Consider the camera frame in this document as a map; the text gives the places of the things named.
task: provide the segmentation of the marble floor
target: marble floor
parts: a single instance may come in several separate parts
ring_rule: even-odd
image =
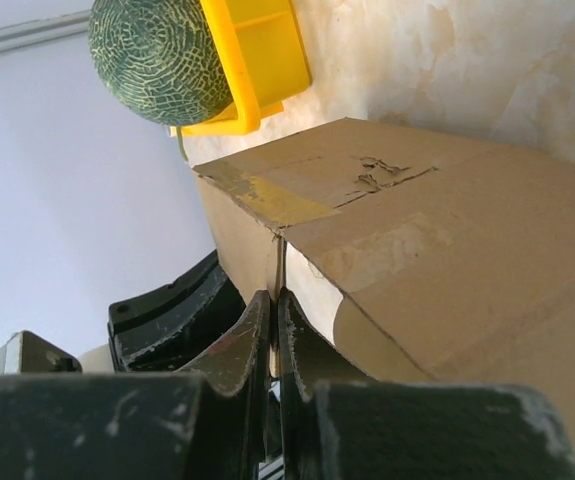
[[[541,148],[575,162],[575,0],[293,0],[314,78],[205,163],[342,117]]]

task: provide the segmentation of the yellow tape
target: yellow tape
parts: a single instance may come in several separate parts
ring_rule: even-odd
[[[298,225],[337,213],[331,207],[301,197],[222,160],[199,165],[195,171],[210,178],[220,190],[247,206],[268,226]]]

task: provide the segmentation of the floor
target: floor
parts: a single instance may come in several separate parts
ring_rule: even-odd
[[[544,149],[575,162],[575,0],[293,0],[314,83],[193,165],[342,117]]]

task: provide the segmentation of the gray trim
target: gray trim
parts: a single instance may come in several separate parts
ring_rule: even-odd
[[[0,54],[87,31],[89,10],[0,28]]]

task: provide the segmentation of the cardboard box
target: cardboard box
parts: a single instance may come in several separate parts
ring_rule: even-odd
[[[285,284],[382,380],[532,385],[575,442],[575,165],[345,119],[195,171],[245,299]]]

